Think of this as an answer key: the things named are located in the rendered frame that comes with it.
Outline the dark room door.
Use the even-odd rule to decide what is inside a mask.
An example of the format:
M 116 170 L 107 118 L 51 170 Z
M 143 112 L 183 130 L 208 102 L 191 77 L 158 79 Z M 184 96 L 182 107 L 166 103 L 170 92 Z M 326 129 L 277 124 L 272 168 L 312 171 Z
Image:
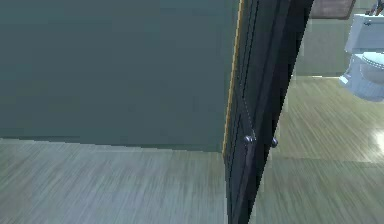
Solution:
M 313 1 L 239 0 L 222 144 L 227 224 L 249 222 Z

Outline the white toilet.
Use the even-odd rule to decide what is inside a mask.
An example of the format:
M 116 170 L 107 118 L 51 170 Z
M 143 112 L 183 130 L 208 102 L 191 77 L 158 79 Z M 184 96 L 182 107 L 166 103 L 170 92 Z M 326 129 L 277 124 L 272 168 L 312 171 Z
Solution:
M 384 101 L 384 15 L 355 14 L 344 50 L 350 61 L 340 85 L 366 101 Z

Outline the brown framed wall picture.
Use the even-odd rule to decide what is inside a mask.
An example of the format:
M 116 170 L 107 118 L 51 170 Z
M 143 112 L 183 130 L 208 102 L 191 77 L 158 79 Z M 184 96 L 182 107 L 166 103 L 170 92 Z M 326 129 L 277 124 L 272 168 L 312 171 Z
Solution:
M 310 18 L 347 20 L 355 2 L 356 0 L 314 0 Z

